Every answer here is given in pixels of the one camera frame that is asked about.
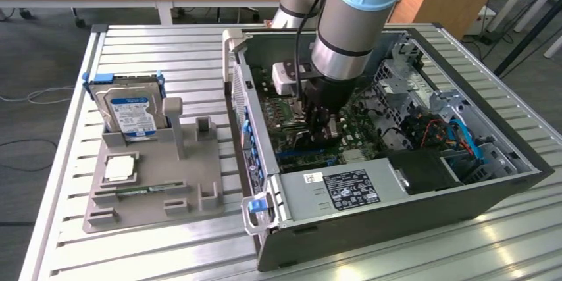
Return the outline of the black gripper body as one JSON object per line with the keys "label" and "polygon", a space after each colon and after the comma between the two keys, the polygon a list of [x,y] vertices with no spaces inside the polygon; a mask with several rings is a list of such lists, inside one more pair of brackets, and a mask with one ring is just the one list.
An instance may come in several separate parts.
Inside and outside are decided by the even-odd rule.
{"label": "black gripper body", "polygon": [[333,80],[318,77],[305,85],[306,110],[325,109],[330,114],[338,114],[350,101],[357,86],[357,79]]}

